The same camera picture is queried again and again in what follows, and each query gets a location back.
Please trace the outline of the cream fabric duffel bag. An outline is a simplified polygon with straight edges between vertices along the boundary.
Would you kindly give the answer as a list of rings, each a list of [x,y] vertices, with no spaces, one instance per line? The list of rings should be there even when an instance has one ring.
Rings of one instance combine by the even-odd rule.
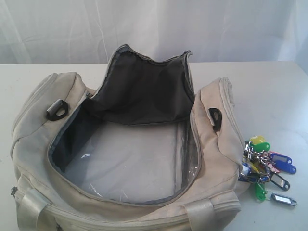
[[[231,83],[193,89],[189,52],[123,45],[92,90],[53,73],[15,120],[22,231],[221,231],[241,209],[244,141]]]

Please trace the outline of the colourful key tag bunch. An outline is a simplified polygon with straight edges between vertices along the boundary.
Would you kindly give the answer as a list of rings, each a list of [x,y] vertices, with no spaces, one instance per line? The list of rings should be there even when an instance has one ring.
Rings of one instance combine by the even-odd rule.
[[[290,183],[280,173],[295,174],[296,167],[292,158],[270,150],[270,144],[263,136],[254,136],[245,142],[242,157],[242,171],[239,174],[240,183],[248,183],[254,187],[258,202],[272,200],[281,204],[296,206],[297,201],[290,196],[266,190],[270,182],[280,190],[290,190]]]

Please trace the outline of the white plastic-wrapped bag base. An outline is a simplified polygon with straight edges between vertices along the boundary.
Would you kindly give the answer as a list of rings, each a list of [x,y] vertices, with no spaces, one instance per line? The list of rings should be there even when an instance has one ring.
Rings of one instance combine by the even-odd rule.
[[[64,175],[105,200],[160,204],[188,185],[193,149],[187,122],[141,126],[106,122],[83,139]]]

